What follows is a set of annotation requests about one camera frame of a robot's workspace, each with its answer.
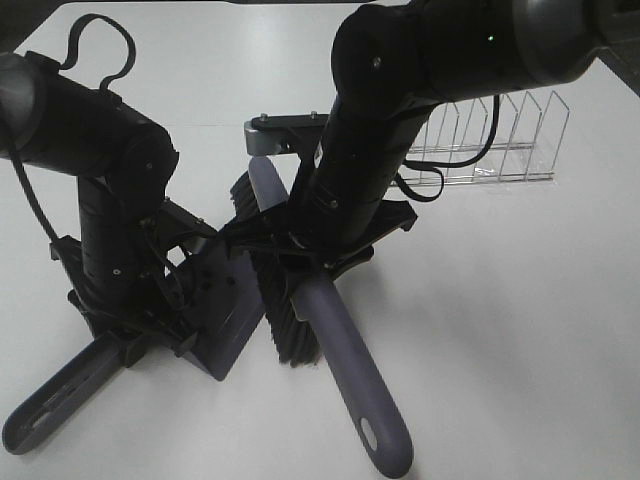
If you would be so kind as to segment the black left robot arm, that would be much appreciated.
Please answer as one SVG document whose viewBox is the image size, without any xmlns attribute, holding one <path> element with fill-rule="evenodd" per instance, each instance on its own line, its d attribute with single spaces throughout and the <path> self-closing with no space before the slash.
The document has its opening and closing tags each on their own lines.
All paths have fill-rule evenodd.
<svg viewBox="0 0 640 480">
<path fill-rule="evenodd" d="M 95 335 L 149 337 L 192 352 L 195 244 L 214 230 L 166 196 L 179 155 L 167 130 L 115 93 L 87 88 L 28 52 L 1 57 L 1 154 L 73 176 L 80 235 L 47 230 L 71 302 Z"/>
</svg>

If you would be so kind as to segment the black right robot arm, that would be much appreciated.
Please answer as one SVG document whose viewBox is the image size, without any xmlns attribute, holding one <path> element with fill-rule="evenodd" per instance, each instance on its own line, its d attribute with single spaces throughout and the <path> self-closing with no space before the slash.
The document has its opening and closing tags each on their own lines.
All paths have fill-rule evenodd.
<svg viewBox="0 0 640 480">
<path fill-rule="evenodd" d="M 358 262 L 379 239 L 413 226 L 415 192 L 402 201 L 385 195 L 437 107 L 574 81 L 614 37 L 609 1 L 360 6 L 332 45 L 331 111 L 249 122 L 255 164 L 282 153 L 301 164 L 289 197 L 268 207 L 258 206 L 266 178 L 250 171 L 235 184 L 227 250 L 331 270 Z"/>
</svg>

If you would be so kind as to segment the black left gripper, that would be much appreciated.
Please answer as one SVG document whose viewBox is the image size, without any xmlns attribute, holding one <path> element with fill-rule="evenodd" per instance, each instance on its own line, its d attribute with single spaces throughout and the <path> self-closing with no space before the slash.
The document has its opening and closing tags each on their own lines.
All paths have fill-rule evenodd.
<svg viewBox="0 0 640 480">
<path fill-rule="evenodd" d="M 52 248 L 72 282 L 69 301 L 93 336 L 114 329 L 167 340 L 176 348 L 195 331 L 183 311 L 194 296 L 185 268 L 197 253 L 184 247 L 165 251 L 153 215 L 124 222 L 119 207 L 79 203 L 80 239 L 65 236 Z"/>
</svg>

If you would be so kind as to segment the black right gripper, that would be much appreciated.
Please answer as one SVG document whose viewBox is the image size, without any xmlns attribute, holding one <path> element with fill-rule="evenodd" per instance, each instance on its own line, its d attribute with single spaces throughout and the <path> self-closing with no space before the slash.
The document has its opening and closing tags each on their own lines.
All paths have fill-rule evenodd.
<svg viewBox="0 0 640 480">
<path fill-rule="evenodd" d="M 224 227 L 228 256 L 247 252 L 290 272 L 324 267 L 348 269 L 362 253 L 396 230 L 409 231 L 417 214 L 407 201 L 384 200 L 365 226 L 331 220 L 317 228 L 304 225 L 293 206 L 282 202 Z"/>
</svg>

